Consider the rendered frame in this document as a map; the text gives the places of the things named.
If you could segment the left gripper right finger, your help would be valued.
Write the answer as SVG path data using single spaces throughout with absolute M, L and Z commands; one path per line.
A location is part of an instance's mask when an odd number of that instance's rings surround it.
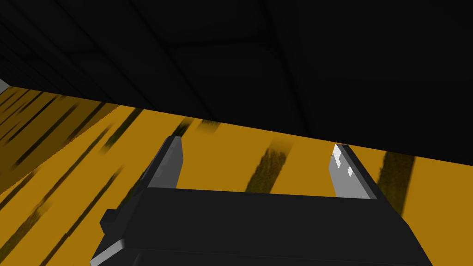
M 349 155 L 347 145 L 334 145 L 328 171 L 336 197 L 376 200 L 367 179 Z

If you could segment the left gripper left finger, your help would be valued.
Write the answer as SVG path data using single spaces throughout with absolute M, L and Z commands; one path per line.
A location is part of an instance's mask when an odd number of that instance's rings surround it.
M 169 136 L 142 178 L 142 188 L 176 188 L 183 165 L 182 139 Z

